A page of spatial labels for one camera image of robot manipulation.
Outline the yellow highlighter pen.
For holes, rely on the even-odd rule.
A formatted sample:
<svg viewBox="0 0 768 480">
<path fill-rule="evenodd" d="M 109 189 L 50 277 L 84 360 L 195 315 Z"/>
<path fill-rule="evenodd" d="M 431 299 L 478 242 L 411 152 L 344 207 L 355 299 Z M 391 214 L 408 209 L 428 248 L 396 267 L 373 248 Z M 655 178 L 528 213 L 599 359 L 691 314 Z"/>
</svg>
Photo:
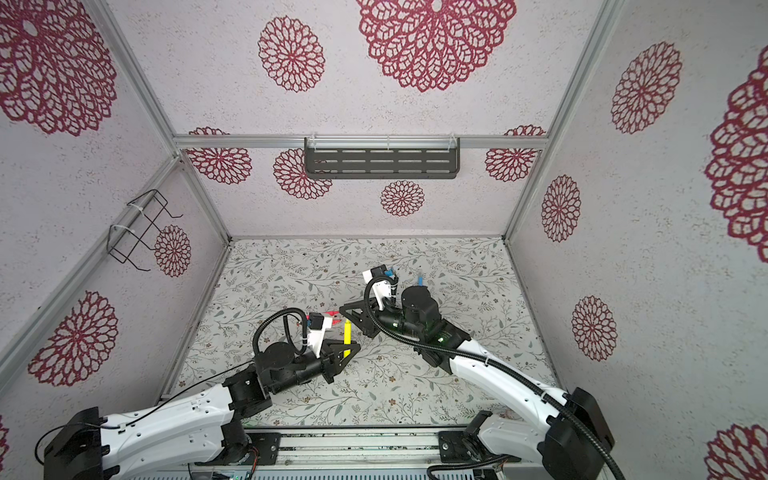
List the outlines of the yellow highlighter pen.
<svg viewBox="0 0 768 480">
<path fill-rule="evenodd" d="M 350 345 L 351 339 L 352 339 L 352 324 L 349 320 L 346 320 L 344 323 L 344 344 Z"/>
</svg>

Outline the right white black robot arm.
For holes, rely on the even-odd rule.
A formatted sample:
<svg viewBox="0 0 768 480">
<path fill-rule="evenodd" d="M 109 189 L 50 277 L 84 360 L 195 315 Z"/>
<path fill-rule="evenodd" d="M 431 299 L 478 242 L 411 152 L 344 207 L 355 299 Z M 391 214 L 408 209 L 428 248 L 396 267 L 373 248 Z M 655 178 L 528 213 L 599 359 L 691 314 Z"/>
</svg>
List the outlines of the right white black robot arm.
<svg viewBox="0 0 768 480">
<path fill-rule="evenodd" d="M 384 334 L 413 348 L 428 365 L 519 415 L 512 421 L 485 412 L 472 420 L 465 438 L 484 452 L 485 464 L 529 461 L 553 479 L 596 479 L 604 470 L 624 478 L 612 456 L 615 439 L 591 393 L 548 385 L 502 361 L 444 318 L 427 287 L 408 287 L 399 300 L 393 290 L 386 281 L 369 285 L 363 299 L 339 311 L 367 337 Z"/>
</svg>

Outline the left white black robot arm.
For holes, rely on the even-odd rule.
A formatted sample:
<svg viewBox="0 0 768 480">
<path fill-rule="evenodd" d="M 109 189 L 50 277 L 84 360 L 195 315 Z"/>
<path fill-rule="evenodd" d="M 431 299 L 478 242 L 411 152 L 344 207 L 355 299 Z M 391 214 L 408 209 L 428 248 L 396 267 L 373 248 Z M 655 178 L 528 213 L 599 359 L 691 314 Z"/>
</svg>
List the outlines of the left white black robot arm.
<svg viewBox="0 0 768 480">
<path fill-rule="evenodd" d="M 244 420 L 270 408 L 277 393 L 317 377 L 332 383 L 359 350 L 356 342 L 324 340 L 318 351 L 298 355 L 277 342 L 201 392 L 129 413 L 84 409 L 52 430 L 38 457 L 43 476 L 131 479 L 178 464 L 234 464 L 254 450 Z"/>
</svg>

